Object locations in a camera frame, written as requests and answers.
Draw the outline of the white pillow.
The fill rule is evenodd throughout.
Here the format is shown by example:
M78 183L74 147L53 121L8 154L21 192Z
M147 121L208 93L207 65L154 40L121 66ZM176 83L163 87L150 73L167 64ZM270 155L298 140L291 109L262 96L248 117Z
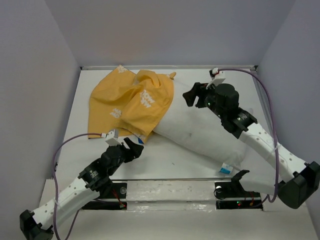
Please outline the white pillow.
M153 131L197 154L240 169L247 145L227 132L208 108L187 106L183 93L190 86L175 80L173 88L172 103Z

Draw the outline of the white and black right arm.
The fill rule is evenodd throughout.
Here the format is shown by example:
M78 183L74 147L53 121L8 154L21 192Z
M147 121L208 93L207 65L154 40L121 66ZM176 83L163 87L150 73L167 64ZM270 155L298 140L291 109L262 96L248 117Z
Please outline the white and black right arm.
M208 108L221 122L223 128L240 140L275 169L275 184L267 191L266 185L255 181L247 184L242 170L232 178L230 190L235 196L246 192L274 194L286 206L298 209L320 185L320 165L307 163L295 156L271 136L257 119L239 106L239 93L228 83L214 85L196 82L183 93L188 107Z

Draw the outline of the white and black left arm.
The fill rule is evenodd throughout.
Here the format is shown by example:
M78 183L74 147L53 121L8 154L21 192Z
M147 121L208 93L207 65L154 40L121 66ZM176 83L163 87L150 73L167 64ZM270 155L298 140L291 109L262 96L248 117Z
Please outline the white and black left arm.
M116 130L101 133L108 147L62 191L55 188L54 198L19 216L19 227L27 240L51 240L58 226L91 201L104 198L113 190L111 176L124 163L139 158L144 146L130 138L119 139Z

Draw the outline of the yellow pillowcase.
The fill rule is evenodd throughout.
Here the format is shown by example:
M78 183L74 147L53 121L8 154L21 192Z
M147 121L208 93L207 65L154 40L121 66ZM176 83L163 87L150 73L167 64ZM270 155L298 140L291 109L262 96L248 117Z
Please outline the yellow pillowcase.
M117 129L120 136L134 135L145 144L173 102L175 76L117 66L90 94L90 137Z

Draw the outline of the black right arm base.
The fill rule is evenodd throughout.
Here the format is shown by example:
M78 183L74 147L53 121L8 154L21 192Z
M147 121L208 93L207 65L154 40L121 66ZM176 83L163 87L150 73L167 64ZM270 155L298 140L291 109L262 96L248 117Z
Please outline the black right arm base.
M216 181L213 195L216 199L217 210L263 210L261 194L254 191L245 191L240 180L250 171L241 170L228 181Z

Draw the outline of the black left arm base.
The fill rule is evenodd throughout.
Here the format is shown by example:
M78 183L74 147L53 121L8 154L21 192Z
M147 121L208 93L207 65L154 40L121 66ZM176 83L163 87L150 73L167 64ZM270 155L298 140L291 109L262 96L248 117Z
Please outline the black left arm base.
M127 210L126 181L114 181L108 193L102 193L98 198L85 204L82 210L106 210L106 211L126 211Z

